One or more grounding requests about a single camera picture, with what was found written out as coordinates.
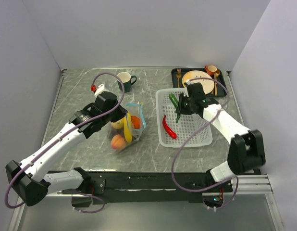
white mug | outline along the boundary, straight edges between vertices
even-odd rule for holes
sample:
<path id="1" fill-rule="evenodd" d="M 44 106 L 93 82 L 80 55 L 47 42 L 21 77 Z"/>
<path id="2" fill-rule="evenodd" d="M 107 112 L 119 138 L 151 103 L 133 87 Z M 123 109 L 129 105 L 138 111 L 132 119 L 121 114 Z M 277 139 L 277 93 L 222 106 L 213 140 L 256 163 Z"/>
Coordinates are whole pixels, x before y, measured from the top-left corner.
<path id="1" fill-rule="evenodd" d="M 130 92 L 131 86 L 137 81 L 137 77 L 130 75 L 128 72 L 118 73 L 118 77 L 123 82 L 125 92 Z M 122 90 L 122 86 L 119 81 L 118 81 L 118 84 L 119 84 L 120 90 Z"/>

red cap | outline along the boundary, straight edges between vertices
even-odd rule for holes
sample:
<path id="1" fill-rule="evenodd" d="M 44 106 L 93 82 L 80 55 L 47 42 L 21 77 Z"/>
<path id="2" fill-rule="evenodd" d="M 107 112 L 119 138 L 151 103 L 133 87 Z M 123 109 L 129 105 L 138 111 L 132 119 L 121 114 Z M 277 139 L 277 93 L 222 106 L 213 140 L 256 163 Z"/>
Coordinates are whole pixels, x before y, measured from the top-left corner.
<path id="1" fill-rule="evenodd" d="M 95 85 L 91 86 L 91 91 L 93 91 L 94 93 L 96 92 L 96 86 Z"/>

plate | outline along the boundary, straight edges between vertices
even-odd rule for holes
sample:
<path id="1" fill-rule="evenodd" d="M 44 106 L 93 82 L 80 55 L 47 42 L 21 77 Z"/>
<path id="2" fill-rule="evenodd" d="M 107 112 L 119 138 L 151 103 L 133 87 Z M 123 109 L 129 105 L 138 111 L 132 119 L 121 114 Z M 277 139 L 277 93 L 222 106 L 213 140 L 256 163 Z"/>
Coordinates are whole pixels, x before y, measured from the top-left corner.
<path id="1" fill-rule="evenodd" d="M 183 79 L 182 79 L 182 83 L 184 88 L 186 88 L 186 86 L 184 85 L 184 83 L 189 80 L 189 79 L 193 79 L 193 78 L 197 78 L 197 77 L 202 77 L 202 78 L 210 78 L 210 75 L 205 73 L 204 71 L 189 71 L 186 74 L 184 74 Z M 193 80 L 192 83 L 201 83 L 203 86 L 203 90 L 205 94 L 210 93 L 215 86 L 214 81 L 208 80 L 208 79 L 197 79 L 197 80 Z"/>

utensil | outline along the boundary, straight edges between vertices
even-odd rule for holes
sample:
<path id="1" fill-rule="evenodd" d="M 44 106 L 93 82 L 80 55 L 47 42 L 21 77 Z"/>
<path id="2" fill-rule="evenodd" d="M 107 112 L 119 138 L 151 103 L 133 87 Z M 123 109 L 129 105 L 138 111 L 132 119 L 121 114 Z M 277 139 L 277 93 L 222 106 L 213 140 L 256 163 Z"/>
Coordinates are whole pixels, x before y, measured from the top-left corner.
<path id="1" fill-rule="evenodd" d="M 177 77 L 177 81 L 178 81 L 177 87 L 180 88 L 181 87 L 180 81 L 179 81 L 179 79 L 181 78 L 181 69 L 180 68 L 177 69 L 177 71 L 176 71 L 176 77 Z"/>
<path id="2" fill-rule="evenodd" d="M 187 80 L 197 78 L 197 77 L 211 78 L 211 76 L 209 74 L 205 73 L 204 71 L 189 71 L 186 74 L 184 74 L 183 79 L 182 79 L 184 88 L 186 88 L 184 83 Z M 193 80 L 192 82 L 193 83 L 201 83 L 205 94 L 209 94 L 214 89 L 214 82 L 211 80 L 197 79 L 197 80 Z"/>
<path id="3" fill-rule="evenodd" d="M 206 65 L 204 68 L 207 74 L 209 74 L 210 76 L 213 76 L 215 72 L 218 70 L 218 68 L 214 65 Z"/>
<path id="4" fill-rule="evenodd" d="M 215 72 L 215 74 L 214 74 L 214 79 L 217 80 L 217 72 Z M 217 94 L 218 94 L 217 83 L 215 82 L 215 96 L 217 96 Z"/>
<path id="5" fill-rule="evenodd" d="M 220 69 L 217 69 L 216 74 L 217 74 L 217 77 L 219 77 L 219 75 L 220 75 Z"/>

red object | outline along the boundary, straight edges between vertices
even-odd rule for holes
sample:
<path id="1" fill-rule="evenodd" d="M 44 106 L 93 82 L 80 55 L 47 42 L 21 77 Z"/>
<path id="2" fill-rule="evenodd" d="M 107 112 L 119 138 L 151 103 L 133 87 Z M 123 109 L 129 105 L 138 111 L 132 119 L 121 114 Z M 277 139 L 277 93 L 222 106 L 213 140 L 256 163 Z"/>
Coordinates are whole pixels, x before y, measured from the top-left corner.
<path id="1" fill-rule="evenodd" d="M 132 115 L 131 122 L 133 123 L 135 129 L 140 129 L 141 120 L 137 116 Z"/>
<path id="2" fill-rule="evenodd" d="M 93 91 L 94 93 L 96 92 L 96 86 L 95 85 L 91 86 L 91 91 Z"/>
<path id="3" fill-rule="evenodd" d="M 91 187 L 91 190 L 92 190 L 92 195 L 94 195 L 94 187 L 93 186 L 90 186 Z"/>
<path id="4" fill-rule="evenodd" d="M 162 125 L 163 125 L 164 129 L 166 130 L 166 132 L 169 134 L 169 136 L 171 136 L 172 139 L 177 138 L 176 133 L 174 131 L 172 131 L 172 129 L 167 125 L 166 115 L 164 115 L 164 117 L 163 117 Z"/>

